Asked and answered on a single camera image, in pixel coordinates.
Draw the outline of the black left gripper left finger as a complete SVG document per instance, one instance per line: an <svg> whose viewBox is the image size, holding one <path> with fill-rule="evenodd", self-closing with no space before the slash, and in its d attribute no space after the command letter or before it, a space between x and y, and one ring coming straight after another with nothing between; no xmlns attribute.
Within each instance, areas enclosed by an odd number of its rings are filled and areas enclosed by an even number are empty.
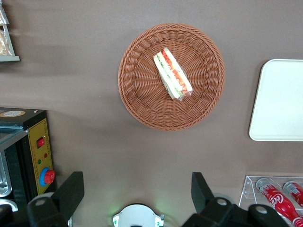
<svg viewBox="0 0 303 227"><path fill-rule="evenodd" d="M83 172L73 172L50 196L35 197L27 206L32 227L67 227L84 197Z"/></svg>

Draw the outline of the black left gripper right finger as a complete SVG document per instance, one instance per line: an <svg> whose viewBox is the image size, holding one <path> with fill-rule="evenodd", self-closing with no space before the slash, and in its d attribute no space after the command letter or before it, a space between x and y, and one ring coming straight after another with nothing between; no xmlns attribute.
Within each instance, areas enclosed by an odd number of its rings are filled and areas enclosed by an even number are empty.
<svg viewBox="0 0 303 227"><path fill-rule="evenodd" d="M215 197L200 172L193 172L191 198L196 209L184 227L286 227L288 224L271 207L253 204L247 210L227 198Z"/></svg>

